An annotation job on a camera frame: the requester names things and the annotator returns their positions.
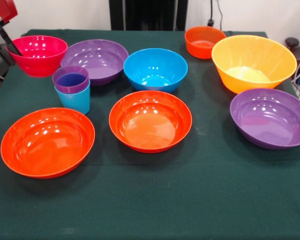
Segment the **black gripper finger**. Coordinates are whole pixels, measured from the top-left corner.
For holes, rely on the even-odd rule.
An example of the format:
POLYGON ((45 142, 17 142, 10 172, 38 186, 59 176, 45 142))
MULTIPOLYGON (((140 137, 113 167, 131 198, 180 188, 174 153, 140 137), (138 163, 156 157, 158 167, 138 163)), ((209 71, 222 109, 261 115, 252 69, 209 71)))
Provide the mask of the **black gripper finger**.
POLYGON ((18 56, 22 56, 21 52, 19 49, 15 46, 11 38, 8 36, 7 32, 4 30, 3 25, 0 23, 0 36, 3 38, 3 40, 6 43, 7 49, 18 56))
POLYGON ((10 56, 8 51, 5 49, 4 44, 0 44, 0 57, 9 65, 14 66, 16 64, 15 60, 10 56))

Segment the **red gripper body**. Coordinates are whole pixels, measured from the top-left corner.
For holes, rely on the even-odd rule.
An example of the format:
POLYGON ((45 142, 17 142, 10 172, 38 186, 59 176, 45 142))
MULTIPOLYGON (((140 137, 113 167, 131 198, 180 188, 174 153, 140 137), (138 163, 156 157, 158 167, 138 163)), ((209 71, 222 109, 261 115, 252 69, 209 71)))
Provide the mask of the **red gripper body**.
POLYGON ((13 0, 0 0, 0 27, 8 24, 17 15, 18 11, 13 0))

